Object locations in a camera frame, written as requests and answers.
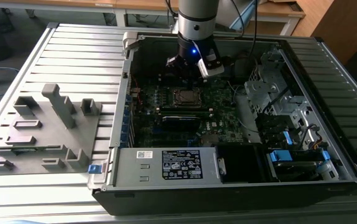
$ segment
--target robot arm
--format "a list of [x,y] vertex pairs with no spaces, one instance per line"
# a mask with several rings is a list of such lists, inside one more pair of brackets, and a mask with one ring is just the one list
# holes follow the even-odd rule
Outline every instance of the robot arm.
[[169,58],[167,68],[186,80],[195,78],[198,71],[205,79],[223,72],[213,41],[217,8],[218,0],[178,2],[178,54]]

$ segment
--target floor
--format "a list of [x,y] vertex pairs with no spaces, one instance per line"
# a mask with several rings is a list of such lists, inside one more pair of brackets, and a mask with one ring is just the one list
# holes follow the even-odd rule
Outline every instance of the floor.
[[[35,10],[34,14],[35,18],[29,19],[23,9],[10,9],[9,19],[14,26],[14,31],[6,33],[3,37],[9,46],[13,48],[13,56],[0,62],[0,67],[21,68],[49,22],[105,25],[102,13]],[[166,16],[141,15],[141,21],[142,22],[135,22],[134,16],[127,16],[129,26],[151,28],[167,27]],[[14,75],[15,72],[11,70],[0,70],[0,94],[6,91]]]
[[[13,48],[13,56],[0,62],[0,67],[21,68],[49,22],[105,25],[103,15],[101,13],[35,10],[34,14],[37,17],[34,19],[29,19],[22,9],[10,9],[10,12],[11,15],[9,16],[9,19],[15,30],[5,34],[5,39],[9,46]],[[134,16],[129,15],[129,26],[153,28],[167,27],[166,16],[149,15],[141,17],[142,22],[135,22]],[[347,62],[346,68],[357,80],[357,53]],[[0,94],[6,91],[14,75],[14,72],[10,70],[0,70]]]

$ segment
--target wooden desk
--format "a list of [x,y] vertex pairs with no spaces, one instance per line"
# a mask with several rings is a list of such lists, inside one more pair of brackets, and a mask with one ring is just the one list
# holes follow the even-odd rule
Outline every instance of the wooden desk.
[[[0,0],[0,7],[113,13],[119,27],[126,26],[126,14],[165,16],[167,12],[163,0]],[[171,8],[178,10],[177,0],[171,1]],[[258,6],[257,12],[261,34],[291,35],[299,18],[304,16],[303,12],[292,11],[286,3],[266,2]]]
[[296,0],[307,16],[292,32],[295,36],[322,37],[342,64],[357,52],[357,1]]

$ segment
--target white label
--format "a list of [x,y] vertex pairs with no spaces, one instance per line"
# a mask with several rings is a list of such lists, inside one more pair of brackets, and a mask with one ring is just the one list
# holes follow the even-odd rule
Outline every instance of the white label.
[[94,4],[95,6],[111,7],[111,4]]
[[288,14],[288,17],[302,17],[302,15]]
[[151,151],[137,151],[137,159],[151,159]]

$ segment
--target blue plastic tab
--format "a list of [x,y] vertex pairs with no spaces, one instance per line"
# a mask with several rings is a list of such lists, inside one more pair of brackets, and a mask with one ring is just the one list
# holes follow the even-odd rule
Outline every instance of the blue plastic tab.
[[122,133],[126,133],[129,131],[129,126],[127,125],[122,125]]
[[287,145],[291,145],[292,142],[291,142],[291,139],[290,139],[288,132],[283,132],[283,135],[284,135],[284,138],[286,138]]
[[130,103],[133,101],[133,97],[130,95],[126,95],[126,103]]
[[130,117],[123,116],[123,117],[122,117],[122,123],[123,123],[123,124],[127,124],[129,121],[130,121]]
[[89,165],[89,169],[86,171],[89,174],[99,174],[102,173],[102,165]]
[[272,162],[292,161],[288,150],[274,150],[270,153],[270,158]]
[[324,160],[330,160],[330,155],[327,153],[327,151],[322,151],[322,156]]
[[125,116],[129,116],[130,111],[129,111],[127,109],[125,109],[125,110],[122,111],[122,114],[123,114]]

